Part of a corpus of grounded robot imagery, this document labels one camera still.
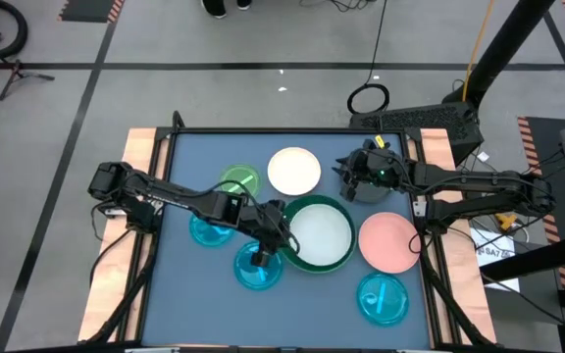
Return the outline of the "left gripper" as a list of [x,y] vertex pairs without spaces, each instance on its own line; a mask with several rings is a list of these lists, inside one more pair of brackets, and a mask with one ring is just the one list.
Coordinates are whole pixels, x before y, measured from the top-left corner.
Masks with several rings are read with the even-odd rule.
[[253,266],[267,268],[272,257],[270,253],[290,248],[292,233],[283,215],[285,206],[282,200],[269,200],[247,207],[249,235],[259,242],[259,250],[251,255]]

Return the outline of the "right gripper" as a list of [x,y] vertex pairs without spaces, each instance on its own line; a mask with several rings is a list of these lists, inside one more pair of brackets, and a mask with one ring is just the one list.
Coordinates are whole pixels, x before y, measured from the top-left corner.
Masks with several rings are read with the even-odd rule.
[[403,160],[391,150],[359,148],[348,157],[337,158],[332,170],[345,177],[340,195],[348,202],[355,200],[360,183],[377,187],[408,189],[408,169]]

